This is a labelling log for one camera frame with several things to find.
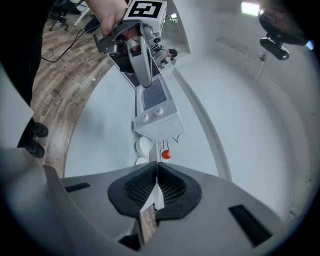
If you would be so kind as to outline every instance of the black cable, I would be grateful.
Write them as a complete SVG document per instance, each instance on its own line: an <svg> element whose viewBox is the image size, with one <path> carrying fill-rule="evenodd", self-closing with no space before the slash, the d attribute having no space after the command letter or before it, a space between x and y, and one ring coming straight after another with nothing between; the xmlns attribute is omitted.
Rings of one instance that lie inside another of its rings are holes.
<svg viewBox="0 0 320 256"><path fill-rule="evenodd" d="M85 29L85 27L82 28L82 29L80 29L79 32L78 32L78 34L76 34L75 39L73 40L72 44L60 55L60 57L59 57L58 59L56 59L56 60L50 60L50 59L46 59L46 58L44 58L44 57L41 57L41 59L43 59L43 60L45 60L45 61L47 61L47 62L56 63L58 60L61 59L61 57L75 44L75 42L76 42L84 33L87 33L87 32L89 32L90 30L93 30L93 29L95 29L95 28L97 28L97 27L100 27L100 26L101 26L101 24L100 24L100 25L97 25L97 26L94 26L94 27L88 29L87 31L83 31L83 30Z"/></svg>

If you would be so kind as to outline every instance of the white tabletop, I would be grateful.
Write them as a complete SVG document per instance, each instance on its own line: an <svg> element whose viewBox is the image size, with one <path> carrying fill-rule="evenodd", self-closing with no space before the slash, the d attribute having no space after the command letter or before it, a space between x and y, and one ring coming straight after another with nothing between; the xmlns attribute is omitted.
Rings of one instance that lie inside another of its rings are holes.
<svg viewBox="0 0 320 256"><path fill-rule="evenodd" d="M87 100L75 125L65 177L92 175L133 166L135 89L113 66Z"/></svg>

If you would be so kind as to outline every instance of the black shoe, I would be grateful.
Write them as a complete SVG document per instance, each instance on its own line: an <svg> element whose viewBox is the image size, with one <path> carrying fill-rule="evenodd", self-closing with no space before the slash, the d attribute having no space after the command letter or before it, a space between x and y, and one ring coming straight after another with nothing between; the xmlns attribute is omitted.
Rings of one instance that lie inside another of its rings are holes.
<svg viewBox="0 0 320 256"><path fill-rule="evenodd" d="M32 136L37 136L39 138L47 137L48 136L48 128L39 122L34 122L34 127L30 131Z"/></svg>
<svg viewBox="0 0 320 256"><path fill-rule="evenodd" d="M30 138L24 148L29 152L31 156L35 158L42 158L45 155L45 149L39 143L35 142L32 138Z"/></svg>

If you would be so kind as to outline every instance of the white wall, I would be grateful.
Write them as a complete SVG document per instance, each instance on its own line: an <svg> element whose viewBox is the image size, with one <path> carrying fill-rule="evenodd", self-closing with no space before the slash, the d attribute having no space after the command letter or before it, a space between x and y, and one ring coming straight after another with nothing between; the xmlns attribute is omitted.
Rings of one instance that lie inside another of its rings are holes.
<svg viewBox="0 0 320 256"><path fill-rule="evenodd" d="M308 196L307 182L318 174L320 156L320 90L318 64L306 47L287 45L286 61L267 53L261 68L259 40L266 35L258 18L244 14L216 13L219 28L216 51L243 70L276 108L290 141L294 160L294 199L297 212Z"/></svg>
<svg viewBox="0 0 320 256"><path fill-rule="evenodd" d="M138 159L132 130L135 89L114 65L100 80L74 128L64 177L110 172Z"/></svg>
<svg viewBox="0 0 320 256"><path fill-rule="evenodd" d="M209 142L190 101L173 75L163 73L163 78L186 129L186 132L179 137L178 143L173 138L168 139L168 146L171 151L169 163L218 176ZM167 149L166 141L164 142L164 149Z"/></svg>
<svg viewBox="0 0 320 256"><path fill-rule="evenodd" d="M176 69L212 121L232 181L285 220L293 197L293 159L271 102L249 77L221 59L209 57Z"/></svg>
<svg viewBox="0 0 320 256"><path fill-rule="evenodd" d="M214 0L173 0L190 53L206 55L215 51Z"/></svg>
<svg viewBox="0 0 320 256"><path fill-rule="evenodd" d="M167 1L166 14L171 15L178 13L176 7L172 0ZM161 42L160 44L166 49L176 49L178 54L187 53L188 47L184 39L184 34L181 29L182 22L172 23L169 18L165 20L161 32Z"/></svg>

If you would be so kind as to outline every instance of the small white bowl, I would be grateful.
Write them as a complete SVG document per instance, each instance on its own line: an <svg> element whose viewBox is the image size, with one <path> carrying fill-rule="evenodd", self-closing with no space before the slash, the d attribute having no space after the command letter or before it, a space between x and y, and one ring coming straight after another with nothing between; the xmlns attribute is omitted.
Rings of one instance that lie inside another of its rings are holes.
<svg viewBox="0 0 320 256"><path fill-rule="evenodd" d="M145 159L144 157L139 157L137 159L137 161L135 162L135 165L137 166L137 165L144 164L144 163L148 163L148 160Z"/></svg>
<svg viewBox="0 0 320 256"><path fill-rule="evenodd" d="M140 156L147 157L151 150L151 144L148 138L141 137L140 139L138 139L135 143L135 150Z"/></svg>

